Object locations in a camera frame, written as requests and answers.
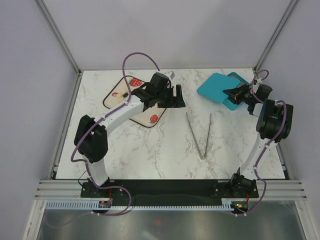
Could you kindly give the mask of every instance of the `aluminum frame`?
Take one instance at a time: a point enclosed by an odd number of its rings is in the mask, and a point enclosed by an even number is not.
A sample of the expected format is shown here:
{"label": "aluminum frame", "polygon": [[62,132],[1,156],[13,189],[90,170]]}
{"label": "aluminum frame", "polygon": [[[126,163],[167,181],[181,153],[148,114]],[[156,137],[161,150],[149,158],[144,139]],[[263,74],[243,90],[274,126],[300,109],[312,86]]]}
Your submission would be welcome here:
{"label": "aluminum frame", "polygon": [[[307,196],[299,180],[266,180],[267,191],[263,201],[306,201]],[[256,183],[261,196],[264,183]],[[35,200],[98,200],[101,198],[81,198],[81,186],[77,180],[41,180],[35,194]],[[242,198],[227,198],[227,201],[243,201]]]}
{"label": "aluminum frame", "polygon": [[292,15],[293,11],[297,7],[298,2],[300,2],[300,0],[291,0],[290,1],[289,5],[287,6],[286,10],[283,13],[278,25],[276,26],[276,28],[275,28],[275,30],[274,30],[269,42],[265,46],[265,49],[263,50],[263,52],[262,52],[257,64],[255,65],[255,67],[254,67],[255,70],[259,70],[261,68],[262,64],[265,62],[267,56],[269,55],[272,47],[274,46],[276,40],[278,39],[280,33],[284,29],[284,26],[288,22],[288,19],[290,18],[290,16]]}

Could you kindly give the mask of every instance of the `gray wall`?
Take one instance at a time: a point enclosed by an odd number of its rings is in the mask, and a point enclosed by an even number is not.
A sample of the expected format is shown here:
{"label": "gray wall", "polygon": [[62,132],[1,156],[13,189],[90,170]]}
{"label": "gray wall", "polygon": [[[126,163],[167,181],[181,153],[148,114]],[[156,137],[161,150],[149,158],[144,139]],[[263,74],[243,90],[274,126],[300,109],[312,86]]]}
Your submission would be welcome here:
{"label": "gray wall", "polygon": [[23,236],[76,75],[33,0],[0,2],[0,239]]}
{"label": "gray wall", "polygon": [[320,226],[320,1],[302,0],[262,66],[276,99],[294,105],[284,141],[293,176],[301,179]]}
{"label": "gray wall", "polygon": [[[105,70],[132,52],[161,69],[253,67],[290,0],[44,2],[79,67]],[[154,68],[142,56],[126,66]]]}

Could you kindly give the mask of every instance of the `strawberry print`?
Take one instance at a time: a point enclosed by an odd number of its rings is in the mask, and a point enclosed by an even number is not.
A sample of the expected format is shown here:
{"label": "strawberry print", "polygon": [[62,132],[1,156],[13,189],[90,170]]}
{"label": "strawberry print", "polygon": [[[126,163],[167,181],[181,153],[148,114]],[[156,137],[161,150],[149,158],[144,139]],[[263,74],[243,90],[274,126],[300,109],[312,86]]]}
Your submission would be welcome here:
{"label": "strawberry print", "polygon": [[155,123],[158,121],[158,119],[159,119],[159,117],[154,114],[154,115],[152,115],[152,116],[150,117],[150,123],[151,123],[151,124],[155,124]]}
{"label": "strawberry print", "polygon": [[131,87],[139,87],[142,84],[142,81],[136,78],[132,78],[129,82]]}

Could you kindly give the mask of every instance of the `white marble surface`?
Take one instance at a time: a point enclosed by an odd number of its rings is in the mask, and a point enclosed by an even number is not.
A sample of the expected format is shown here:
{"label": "white marble surface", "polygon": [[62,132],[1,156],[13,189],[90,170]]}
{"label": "white marble surface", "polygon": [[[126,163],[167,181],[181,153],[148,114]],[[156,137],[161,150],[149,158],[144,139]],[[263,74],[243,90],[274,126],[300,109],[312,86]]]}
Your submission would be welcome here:
{"label": "white marble surface", "polygon": [[[247,106],[235,111],[209,101],[196,89],[213,73],[236,72],[247,81],[251,69],[176,69],[173,84],[182,84],[186,108],[167,109],[153,128],[145,128],[130,120],[118,127],[108,138],[109,150],[105,167],[112,179],[229,179],[247,159],[256,140],[258,118],[249,115]],[[148,82],[155,70],[127,70]],[[72,163],[74,137],[83,115],[96,116],[106,111],[103,100],[122,78],[120,70],[85,71],[74,105],[64,143],[57,179],[78,179],[85,171],[82,162]],[[209,114],[212,125],[208,153],[201,160],[186,121],[186,111],[200,150],[205,151]],[[284,173],[277,150],[267,157],[260,176],[283,179]]]}

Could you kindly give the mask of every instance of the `purple cable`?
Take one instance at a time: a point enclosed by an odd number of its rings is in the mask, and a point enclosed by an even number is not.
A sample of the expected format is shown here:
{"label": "purple cable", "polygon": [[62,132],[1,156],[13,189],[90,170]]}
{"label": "purple cable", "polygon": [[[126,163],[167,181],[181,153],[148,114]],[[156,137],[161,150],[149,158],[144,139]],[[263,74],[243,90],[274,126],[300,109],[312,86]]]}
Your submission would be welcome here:
{"label": "purple cable", "polygon": [[264,78],[261,79],[261,81],[265,80],[265,79],[269,76],[269,71],[266,70],[266,69],[263,69],[263,70],[259,71],[256,75],[254,75],[254,77],[253,77],[253,79],[252,79],[252,81],[251,81],[251,93],[252,93],[253,97],[254,97],[259,103],[262,103],[262,104],[263,104],[264,102],[261,101],[261,100],[257,97],[256,93],[254,92],[254,84],[256,84],[256,83],[255,83],[255,80],[256,80],[256,78],[258,77],[258,75],[261,74],[261,73],[263,73],[263,72],[266,72],[266,75],[265,75]]}
{"label": "purple cable", "polygon": [[[128,93],[129,93],[129,96],[128,96],[128,99],[127,99],[127,102],[130,101],[131,99],[131,89],[130,89],[130,85],[127,81],[127,78],[126,78],[126,73],[125,73],[125,66],[126,66],[126,61],[127,59],[132,56],[132,55],[143,55],[147,58],[149,58],[153,64],[156,66],[157,70],[160,71],[158,65],[156,64],[156,62],[147,54],[143,53],[143,52],[133,52],[133,53],[130,53],[128,56],[125,57],[125,59],[123,60],[123,63],[122,63],[122,74],[123,74],[123,78],[124,78],[124,82],[128,88]],[[78,144],[75,146],[72,154],[71,154],[71,162],[72,163],[76,163],[76,162],[84,162],[85,163],[85,168],[88,172],[88,175],[89,175],[89,178],[91,180],[91,182],[94,184],[94,186],[98,189],[102,189],[102,190],[107,190],[107,189],[122,189],[124,190],[128,196],[129,196],[129,203],[127,205],[127,207],[120,211],[120,212],[117,212],[117,213],[101,213],[101,215],[105,215],[105,216],[118,216],[118,215],[121,215],[121,214],[124,214],[126,212],[126,210],[130,207],[131,205],[131,195],[130,195],[130,192],[122,187],[122,186],[108,186],[108,187],[101,187],[99,186],[95,180],[91,177],[91,173],[90,173],[90,170],[89,170],[89,166],[88,166],[88,162],[87,160],[85,159],[74,159],[75,158],[75,155],[80,147],[80,145],[83,143],[83,141],[85,140],[85,138],[89,135],[89,133],[91,133],[91,131],[99,124],[101,123],[102,121],[104,121],[107,117],[109,117],[111,114],[115,113],[116,111],[118,111],[119,109],[123,108],[124,106],[126,105],[126,103],[123,103],[122,105],[118,106],[117,108],[113,109],[112,111],[108,112],[104,117],[101,117],[98,121],[96,121],[96,123],[94,125],[92,125],[92,127],[89,128],[89,130],[82,136],[82,138],[80,139],[80,141],[78,142]]]}

